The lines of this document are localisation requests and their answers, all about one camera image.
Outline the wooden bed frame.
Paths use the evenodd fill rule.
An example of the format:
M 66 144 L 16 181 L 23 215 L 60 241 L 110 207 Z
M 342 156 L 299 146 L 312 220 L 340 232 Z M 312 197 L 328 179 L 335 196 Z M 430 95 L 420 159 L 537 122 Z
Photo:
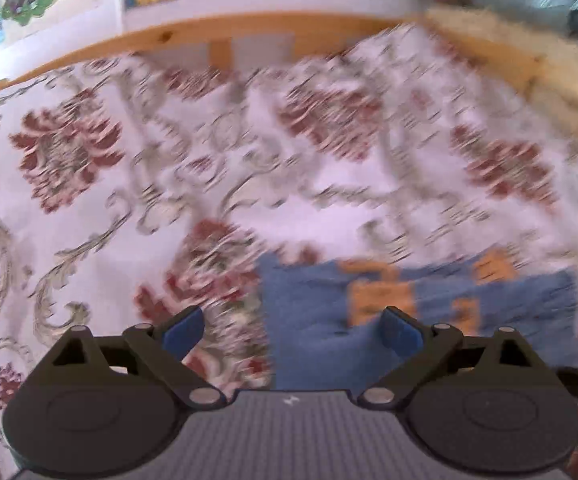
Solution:
M 230 70 L 234 42 L 254 35 L 286 36 L 290 58 L 339 53 L 353 40 L 399 23 L 418 23 L 449 40 L 456 51 L 490 75 L 510 84 L 567 132 L 578 136 L 578 40 L 546 29 L 510 22 L 487 10 L 433 6 L 423 14 L 372 18 L 359 14 L 303 11 L 257 12 L 192 18 L 128 32 L 67 53 L 14 79 L 0 77 L 0 90 L 47 70 L 124 52 L 148 52 L 201 44 L 210 65 Z

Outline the blue patterned child pants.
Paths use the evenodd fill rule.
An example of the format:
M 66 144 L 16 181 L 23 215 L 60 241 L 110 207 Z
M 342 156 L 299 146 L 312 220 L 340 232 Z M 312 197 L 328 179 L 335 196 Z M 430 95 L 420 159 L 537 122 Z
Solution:
M 257 275 L 275 388 L 359 394 L 387 375 L 401 360 L 379 334 L 386 307 L 466 335 L 512 326 L 548 365 L 578 365 L 574 274 L 514 278 L 494 257 L 404 268 L 390 278 L 371 263 L 351 269 L 343 261 L 284 264 L 262 256 Z

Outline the floral white bedsheet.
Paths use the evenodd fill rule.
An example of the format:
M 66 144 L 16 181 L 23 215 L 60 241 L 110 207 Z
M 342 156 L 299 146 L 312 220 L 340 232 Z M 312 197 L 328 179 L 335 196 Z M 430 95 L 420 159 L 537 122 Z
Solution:
M 4 409 L 71 328 L 199 306 L 185 364 L 226 393 L 273 386 L 262 256 L 393 278 L 485 252 L 514 278 L 569 271 L 578 291 L 578 137 L 426 27 L 252 70 L 126 54 L 10 87 L 0 479 L 16 472 Z

